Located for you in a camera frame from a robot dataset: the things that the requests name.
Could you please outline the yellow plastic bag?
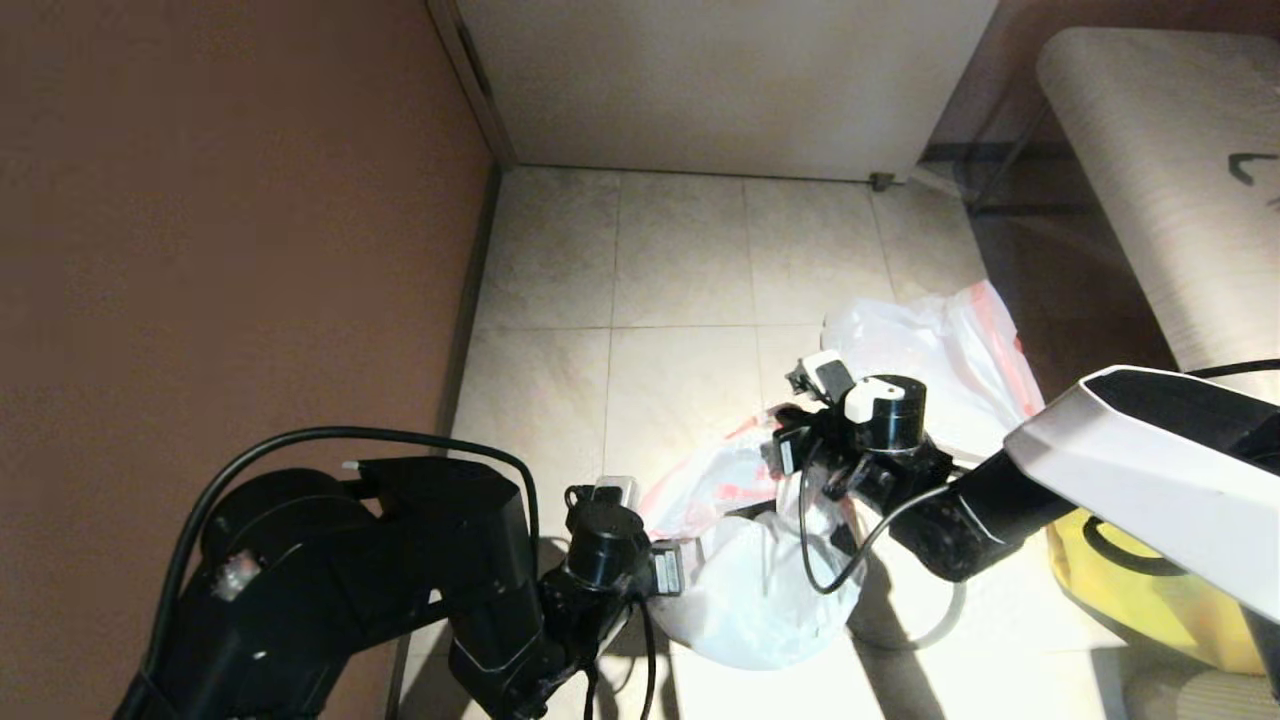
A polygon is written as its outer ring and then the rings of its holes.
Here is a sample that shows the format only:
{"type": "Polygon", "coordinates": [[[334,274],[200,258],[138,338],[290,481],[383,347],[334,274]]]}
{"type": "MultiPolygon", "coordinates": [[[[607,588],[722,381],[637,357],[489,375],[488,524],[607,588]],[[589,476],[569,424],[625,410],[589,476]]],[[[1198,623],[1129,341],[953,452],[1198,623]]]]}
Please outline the yellow plastic bag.
{"type": "Polygon", "coordinates": [[[1075,510],[1048,525],[1050,566],[1078,603],[1110,621],[1225,673],[1263,675],[1265,664],[1235,600],[1202,578],[1175,571],[1151,575],[1103,556],[1087,539],[1092,527],[1105,544],[1139,560],[1156,552],[1091,514],[1075,510]]]}

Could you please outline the white door panel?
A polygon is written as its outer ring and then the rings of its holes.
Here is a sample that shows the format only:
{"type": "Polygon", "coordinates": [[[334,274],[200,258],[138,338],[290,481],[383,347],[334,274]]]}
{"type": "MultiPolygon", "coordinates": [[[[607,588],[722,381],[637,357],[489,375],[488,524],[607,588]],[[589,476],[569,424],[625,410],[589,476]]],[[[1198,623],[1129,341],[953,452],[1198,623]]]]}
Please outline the white door panel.
{"type": "Polygon", "coordinates": [[[902,183],[998,0],[458,0],[529,165],[902,183]]]}

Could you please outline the beige wood-grain table top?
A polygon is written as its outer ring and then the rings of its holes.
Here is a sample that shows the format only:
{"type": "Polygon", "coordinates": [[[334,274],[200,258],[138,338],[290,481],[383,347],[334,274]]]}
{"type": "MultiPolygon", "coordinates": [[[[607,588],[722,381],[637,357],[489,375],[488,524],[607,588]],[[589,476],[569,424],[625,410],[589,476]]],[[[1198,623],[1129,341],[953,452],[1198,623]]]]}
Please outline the beige wood-grain table top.
{"type": "Polygon", "coordinates": [[[1036,73],[1178,364],[1280,359],[1280,41],[1071,27],[1036,73]]]}

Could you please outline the black metal table frame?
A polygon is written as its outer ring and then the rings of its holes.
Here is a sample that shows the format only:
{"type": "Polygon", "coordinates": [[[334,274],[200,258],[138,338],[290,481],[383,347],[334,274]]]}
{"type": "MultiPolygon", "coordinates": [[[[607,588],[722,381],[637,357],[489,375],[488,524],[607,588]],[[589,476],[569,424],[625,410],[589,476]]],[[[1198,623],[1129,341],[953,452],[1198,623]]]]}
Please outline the black metal table frame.
{"type": "Polygon", "coordinates": [[[1101,204],[1073,146],[1047,136],[1059,123],[1047,99],[1010,141],[932,143],[920,158],[972,219],[1088,217],[1101,204]]]}

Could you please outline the dark door frame post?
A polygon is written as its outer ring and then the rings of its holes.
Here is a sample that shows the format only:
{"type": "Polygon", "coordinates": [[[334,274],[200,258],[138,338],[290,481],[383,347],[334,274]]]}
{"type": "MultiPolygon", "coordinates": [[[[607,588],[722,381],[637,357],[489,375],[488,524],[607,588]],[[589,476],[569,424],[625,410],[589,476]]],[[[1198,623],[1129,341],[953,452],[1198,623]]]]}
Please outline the dark door frame post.
{"type": "Polygon", "coordinates": [[[424,1],[436,27],[445,54],[451,59],[451,64],[458,77],[463,95],[485,138],[486,146],[502,170],[513,169],[518,164],[515,146],[500,119],[492,83],[486,77],[479,50],[463,19],[458,0],[424,1]]]}

